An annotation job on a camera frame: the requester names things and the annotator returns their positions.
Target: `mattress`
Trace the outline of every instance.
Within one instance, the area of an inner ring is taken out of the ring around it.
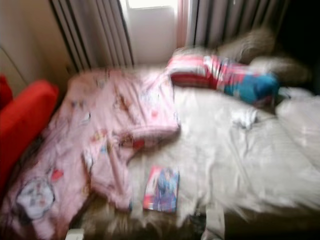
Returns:
[[[187,239],[193,234],[189,216],[214,203],[223,207],[226,235],[319,227],[320,170],[275,115],[258,110],[256,123],[245,130],[233,125],[232,115],[252,106],[235,98],[175,87],[174,101],[179,136],[129,162],[132,211],[92,196],[72,225],[85,230],[85,239]],[[142,208],[154,165],[179,170],[176,214]]]

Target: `pink blanket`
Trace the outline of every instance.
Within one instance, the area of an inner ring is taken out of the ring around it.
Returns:
[[[91,191],[130,208],[128,160],[179,130],[163,72],[82,73],[27,162],[0,212],[5,239],[61,239]]]

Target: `gray curtain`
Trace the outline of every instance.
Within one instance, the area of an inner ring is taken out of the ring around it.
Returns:
[[[119,0],[52,0],[78,71],[134,64]]]
[[[189,0],[186,45],[211,48],[259,26],[279,30],[290,0]]]

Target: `blanket print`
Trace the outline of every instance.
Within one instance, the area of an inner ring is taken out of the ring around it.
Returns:
[[[180,128],[165,72],[82,73],[42,132],[0,210],[4,239],[63,239],[91,192],[128,211],[127,164]]]

